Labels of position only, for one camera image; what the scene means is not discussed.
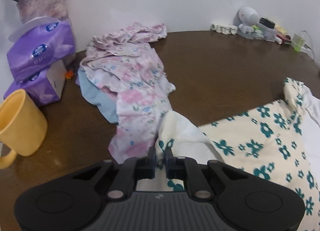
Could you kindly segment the cream green floral garment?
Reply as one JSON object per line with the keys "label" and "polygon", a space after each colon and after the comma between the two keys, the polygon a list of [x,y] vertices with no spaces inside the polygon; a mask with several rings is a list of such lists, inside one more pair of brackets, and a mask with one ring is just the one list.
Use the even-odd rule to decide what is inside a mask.
{"label": "cream green floral garment", "polygon": [[293,190],[304,202],[300,230],[319,230],[319,161],[306,145],[305,120],[319,123],[319,100],[303,83],[284,81],[284,98],[200,127],[170,111],[155,144],[155,178],[140,180],[139,191],[181,191],[180,180],[168,179],[164,151],[206,164],[217,159],[254,176]]}

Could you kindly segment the light blue garment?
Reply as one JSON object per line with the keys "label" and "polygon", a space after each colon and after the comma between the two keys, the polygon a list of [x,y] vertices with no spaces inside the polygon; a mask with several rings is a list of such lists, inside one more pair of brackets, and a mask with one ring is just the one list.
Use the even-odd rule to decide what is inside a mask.
{"label": "light blue garment", "polygon": [[91,83],[81,68],[78,69],[76,83],[80,86],[83,98],[91,105],[96,106],[109,123],[116,124],[118,122],[116,99]]}

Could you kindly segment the pink floral garment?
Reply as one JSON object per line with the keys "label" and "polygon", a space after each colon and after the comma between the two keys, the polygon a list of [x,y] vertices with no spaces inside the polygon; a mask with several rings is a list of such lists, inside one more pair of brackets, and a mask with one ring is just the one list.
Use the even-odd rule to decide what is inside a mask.
{"label": "pink floral garment", "polygon": [[148,153],[163,117],[171,110],[169,94],[175,86],[150,45],[166,36],[163,23],[147,27],[134,22],[93,37],[80,63],[95,87],[116,97],[117,128],[108,149],[119,164]]}

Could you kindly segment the small orange object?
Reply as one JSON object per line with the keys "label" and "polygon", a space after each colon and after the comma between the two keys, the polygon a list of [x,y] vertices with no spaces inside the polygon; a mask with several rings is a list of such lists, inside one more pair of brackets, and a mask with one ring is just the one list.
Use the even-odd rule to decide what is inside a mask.
{"label": "small orange object", "polygon": [[74,76],[74,72],[72,70],[68,70],[65,74],[65,79],[66,80],[71,80]]}

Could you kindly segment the yellow ceramic mug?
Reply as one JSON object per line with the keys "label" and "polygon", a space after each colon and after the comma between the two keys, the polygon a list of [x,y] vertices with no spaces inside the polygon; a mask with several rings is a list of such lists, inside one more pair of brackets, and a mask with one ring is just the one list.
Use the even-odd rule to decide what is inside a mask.
{"label": "yellow ceramic mug", "polygon": [[42,145],[48,123],[23,89],[12,92],[1,103],[1,143],[10,152],[1,156],[1,169],[12,165],[18,155],[30,156]]}

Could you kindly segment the lower purple tissue pack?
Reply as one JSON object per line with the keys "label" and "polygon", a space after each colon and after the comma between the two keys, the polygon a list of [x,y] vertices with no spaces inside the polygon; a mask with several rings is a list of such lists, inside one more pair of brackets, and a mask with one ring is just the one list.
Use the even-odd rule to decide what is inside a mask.
{"label": "lower purple tissue pack", "polygon": [[57,102],[61,99],[65,74],[65,65],[62,60],[59,60],[25,81],[13,82],[5,92],[3,99],[18,89],[24,89],[37,106]]}

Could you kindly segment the purple tissue pack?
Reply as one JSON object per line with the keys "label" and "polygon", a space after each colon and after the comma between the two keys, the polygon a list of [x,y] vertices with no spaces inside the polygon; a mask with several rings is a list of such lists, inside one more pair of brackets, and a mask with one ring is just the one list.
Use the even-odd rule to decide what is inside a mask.
{"label": "purple tissue pack", "polygon": [[7,52],[7,59],[16,82],[75,53],[69,20],[49,16],[28,21],[8,36],[8,40],[13,45]]}
{"label": "purple tissue pack", "polygon": [[5,92],[3,99],[18,89],[24,89],[37,106],[57,102],[61,99],[65,74],[65,65],[62,60],[59,60],[25,81],[13,82]]}

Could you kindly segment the upper purple tissue pack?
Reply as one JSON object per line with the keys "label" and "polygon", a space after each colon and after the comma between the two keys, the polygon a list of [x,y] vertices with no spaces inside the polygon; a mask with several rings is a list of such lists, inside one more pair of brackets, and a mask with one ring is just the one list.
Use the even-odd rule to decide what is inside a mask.
{"label": "upper purple tissue pack", "polygon": [[8,40],[13,45],[7,52],[7,59],[16,82],[75,53],[69,20],[49,16],[28,21],[8,36]]}

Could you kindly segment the grey storage box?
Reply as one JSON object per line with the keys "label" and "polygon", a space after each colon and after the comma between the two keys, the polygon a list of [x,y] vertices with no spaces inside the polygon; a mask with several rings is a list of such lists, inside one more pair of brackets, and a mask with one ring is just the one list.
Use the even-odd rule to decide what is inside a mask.
{"label": "grey storage box", "polygon": [[263,24],[258,23],[257,27],[263,31],[264,40],[268,42],[274,42],[277,36],[277,31],[275,29],[271,29]]}

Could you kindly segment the white astronaut figurine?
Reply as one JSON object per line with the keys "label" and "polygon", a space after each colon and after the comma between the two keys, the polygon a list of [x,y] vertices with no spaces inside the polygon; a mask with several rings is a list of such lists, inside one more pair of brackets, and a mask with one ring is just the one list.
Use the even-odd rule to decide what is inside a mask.
{"label": "white astronaut figurine", "polygon": [[255,26],[259,22],[259,15],[257,11],[251,7],[241,7],[238,11],[240,24],[238,25],[238,35],[254,40],[253,32]]}

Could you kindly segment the black red small box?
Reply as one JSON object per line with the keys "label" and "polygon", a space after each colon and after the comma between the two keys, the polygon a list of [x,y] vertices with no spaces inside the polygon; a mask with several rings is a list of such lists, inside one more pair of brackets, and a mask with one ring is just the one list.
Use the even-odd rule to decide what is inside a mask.
{"label": "black red small box", "polygon": [[275,37],[275,41],[283,46],[289,46],[291,44],[291,37],[288,35],[277,34]]}

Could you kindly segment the black charger adapter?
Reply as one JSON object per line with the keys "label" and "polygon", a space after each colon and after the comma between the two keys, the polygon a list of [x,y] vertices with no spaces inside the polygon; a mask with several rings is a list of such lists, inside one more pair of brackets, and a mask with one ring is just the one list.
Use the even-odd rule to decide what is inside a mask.
{"label": "black charger adapter", "polygon": [[259,20],[259,23],[270,29],[274,29],[275,27],[275,23],[272,20],[269,20],[268,18],[265,18],[265,17],[261,17]]}

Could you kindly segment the yellow sticky note stack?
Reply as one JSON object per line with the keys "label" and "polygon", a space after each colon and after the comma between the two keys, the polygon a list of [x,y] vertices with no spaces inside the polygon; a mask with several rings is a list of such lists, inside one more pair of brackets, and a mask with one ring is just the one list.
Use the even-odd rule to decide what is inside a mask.
{"label": "yellow sticky note stack", "polygon": [[277,31],[278,34],[287,35],[287,30],[285,30],[281,26],[275,26],[274,29]]}

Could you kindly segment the green liquid bottle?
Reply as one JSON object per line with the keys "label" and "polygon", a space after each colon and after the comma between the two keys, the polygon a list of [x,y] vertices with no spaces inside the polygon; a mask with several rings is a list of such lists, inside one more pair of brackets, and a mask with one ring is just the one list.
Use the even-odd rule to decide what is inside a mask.
{"label": "green liquid bottle", "polygon": [[302,46],[305,43],[304,31],[300,31],[299,33],[295,33],[292,38],[293,48],[296,52],[300,52]]}

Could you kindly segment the pink marbled flower vase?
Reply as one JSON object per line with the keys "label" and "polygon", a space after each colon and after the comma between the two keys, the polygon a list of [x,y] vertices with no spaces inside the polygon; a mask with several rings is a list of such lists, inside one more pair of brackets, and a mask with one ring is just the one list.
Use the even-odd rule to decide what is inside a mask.
{"label": "pink marbled flower vase", "polygon": [[[17,8],[23,25],[34,18],[43,16],[57,18],[62,21],[69,20],[65,0],[20,0],[17,3]],[[75,53],[61,60],[65,66],[69,66],[74,59]]]}

